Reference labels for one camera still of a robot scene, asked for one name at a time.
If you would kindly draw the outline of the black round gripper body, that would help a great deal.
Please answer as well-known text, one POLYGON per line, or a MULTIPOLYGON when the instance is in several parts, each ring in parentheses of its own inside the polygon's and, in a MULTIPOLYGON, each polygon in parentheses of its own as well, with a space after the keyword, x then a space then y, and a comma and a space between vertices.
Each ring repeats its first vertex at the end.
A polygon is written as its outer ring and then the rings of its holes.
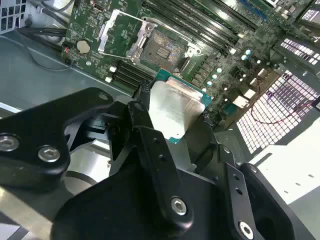
POLYGON ((132 119, 133 148, 120 170, 70 199, 53 240, 213 240, 217 187, 178 172, 164 136, 147 116, 132 119))

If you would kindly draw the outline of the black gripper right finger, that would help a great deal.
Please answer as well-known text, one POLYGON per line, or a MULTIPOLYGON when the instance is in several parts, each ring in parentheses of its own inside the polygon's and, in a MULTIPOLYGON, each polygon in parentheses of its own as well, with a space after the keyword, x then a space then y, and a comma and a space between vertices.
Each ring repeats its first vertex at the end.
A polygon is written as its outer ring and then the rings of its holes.
POLYGON ((195 173, 214 182, 223 239, 313 240, 314 236, 251 163, 237 165, 206 113, 184 135, 195 173))

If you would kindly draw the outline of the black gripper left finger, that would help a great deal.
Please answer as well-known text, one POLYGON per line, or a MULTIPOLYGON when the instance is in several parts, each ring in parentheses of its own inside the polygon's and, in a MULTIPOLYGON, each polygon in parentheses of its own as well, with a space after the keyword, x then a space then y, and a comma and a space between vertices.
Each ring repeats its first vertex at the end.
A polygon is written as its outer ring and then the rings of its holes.
POLYGON ((90 87, 2 119, 1 184, 36 191, 55 188, 70 165, 71 141, 76 137, 66 133, 67 127, 102 114, 120 128, 117 158, 125 161, 134 146, 132 119, 150 116, 137 101, 122 104, 122 113, 112 114, 116 106, 109 94, 90 87))

